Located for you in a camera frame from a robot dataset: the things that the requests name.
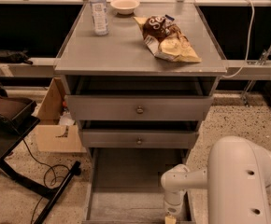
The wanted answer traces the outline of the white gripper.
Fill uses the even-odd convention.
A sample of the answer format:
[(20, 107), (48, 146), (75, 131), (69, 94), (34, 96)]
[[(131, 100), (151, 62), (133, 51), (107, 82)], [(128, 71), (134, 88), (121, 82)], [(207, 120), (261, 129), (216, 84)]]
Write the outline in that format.
[(187, 165), (178, 164), (162, 174), (161, 185), (164, 189), (164, 210), (170, 214), (164, 218), (164, 223), (176, 224), (175, 217), (181, 215), (187, 190), (207, 189), (207, 168), (191, 171)]

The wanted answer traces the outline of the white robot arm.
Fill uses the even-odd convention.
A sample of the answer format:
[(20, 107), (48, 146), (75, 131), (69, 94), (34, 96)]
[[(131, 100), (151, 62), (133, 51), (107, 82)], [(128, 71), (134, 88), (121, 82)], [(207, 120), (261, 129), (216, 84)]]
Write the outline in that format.
[(208, 224), (271, 224), (271, 151), (226, 136), (211, 148), (207, 168), (179, 164), (161, 177), (165, 211), (178, 216), (189, 189), (207, 190)]

